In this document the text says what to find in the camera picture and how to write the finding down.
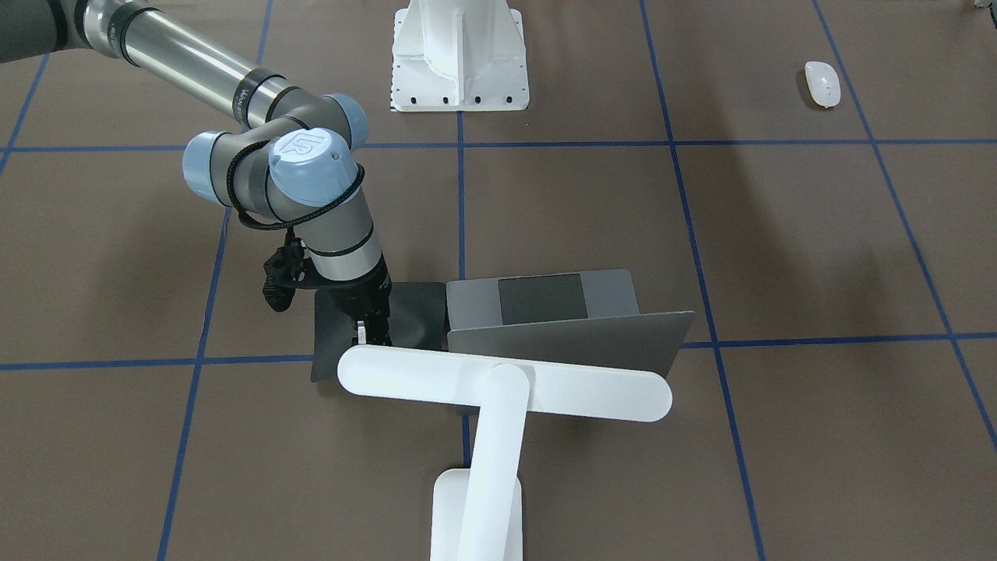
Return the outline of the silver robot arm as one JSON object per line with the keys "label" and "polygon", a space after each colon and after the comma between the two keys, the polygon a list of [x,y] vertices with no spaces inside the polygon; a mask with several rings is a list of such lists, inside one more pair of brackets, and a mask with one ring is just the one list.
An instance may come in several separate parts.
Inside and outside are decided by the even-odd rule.
{"label": "silver robot arm", "polygon": [[193,137],[182,170],[243,227],[284,231],[264,265],[270,308],[288,309],[299,290],[325,292],[356,344],[392,343],[392,281],[354,159],[369,132],[356,100],[313,95],[146,1],[2,3],[2,61],[68,49],[127,62],[231,115],[242,132]]}

